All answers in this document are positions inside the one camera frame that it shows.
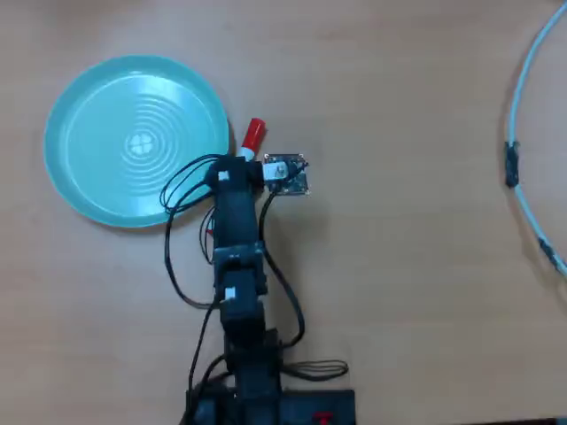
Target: plate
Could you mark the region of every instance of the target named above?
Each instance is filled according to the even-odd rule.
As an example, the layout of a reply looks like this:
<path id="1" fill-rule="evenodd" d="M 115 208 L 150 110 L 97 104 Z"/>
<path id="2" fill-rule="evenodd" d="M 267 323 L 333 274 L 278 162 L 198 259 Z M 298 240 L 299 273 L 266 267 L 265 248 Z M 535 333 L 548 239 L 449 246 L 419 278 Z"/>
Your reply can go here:
<path id="1" fill-rule="evenodd" d="M 167 220 L 159 193 L 178 169 L 228 150 L 226 112 L 201 76 L 168 58 L 128 56 L 71 83 L 48 118 L 43 155 L 53 185 L 76 211 L 141 228 Z M 201 167 L 177 196 L 205 172 Z"/>

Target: wooden table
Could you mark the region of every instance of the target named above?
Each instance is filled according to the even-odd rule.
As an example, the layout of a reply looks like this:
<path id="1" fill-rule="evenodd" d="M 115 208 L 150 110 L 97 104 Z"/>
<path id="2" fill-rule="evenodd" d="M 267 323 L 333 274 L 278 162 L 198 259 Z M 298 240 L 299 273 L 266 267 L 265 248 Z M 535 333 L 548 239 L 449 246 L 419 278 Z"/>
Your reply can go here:
<path id="1" fill-rule="evenodd" d="M 559 1 L 3 0 L 0 422 L 176 424 L 202 319 L 176 298 L 163 228 L 99 226 L 57 195 L 43 125 L 80 71 L 151 53 L 201 72 L 236 137 L 302 151 L 313 195 L 278 199 L 274 254 L 307 316 L 295 359 L 342 358 L 361 424 L 567 414 L 567 303 L 501 185 L 506 103 Z M 519 116 L 527 196 L 567 252 L 567 22 Z M 212 293 L 198 220 L 175 265 Z M 272 323 L 294 331 L 271 285 Z M 221 351 L 218 317 L 199 373 Z M 305 388 L 301 382 L 286 385 Z"/>

